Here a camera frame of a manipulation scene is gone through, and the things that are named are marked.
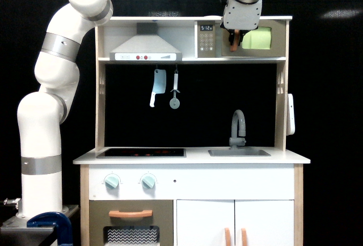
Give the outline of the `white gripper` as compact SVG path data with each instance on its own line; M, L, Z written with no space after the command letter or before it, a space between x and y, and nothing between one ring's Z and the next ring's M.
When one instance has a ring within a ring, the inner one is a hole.
M228 29L231 46L234 45L235 30L239 30L238 46L240 46L246 31L251 31L258 27L262 0L248 4L237 0L220 0L220 2L225 6L220 27Z

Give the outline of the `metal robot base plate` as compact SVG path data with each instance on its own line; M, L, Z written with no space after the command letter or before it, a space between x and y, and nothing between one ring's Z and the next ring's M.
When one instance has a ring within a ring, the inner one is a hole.
M60 212L71 219L79 212L79 206L67 205ZM54 227L27 228L29 219L19 212L16 216L5 221L1 226L1 242L7 245L23 245L27 242L39 245L50 237L57 239Z

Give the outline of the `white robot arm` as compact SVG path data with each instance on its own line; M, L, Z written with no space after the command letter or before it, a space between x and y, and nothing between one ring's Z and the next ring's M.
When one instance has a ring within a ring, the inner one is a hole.
M258 26L262 0L227 0L222 26L250 31ZM62 166L60 126L68 116L79 82L75 63L85 34L106 24L111 0L69 0L50 20L35 64L38 91L18 105L22 164L22 217L60 212Z

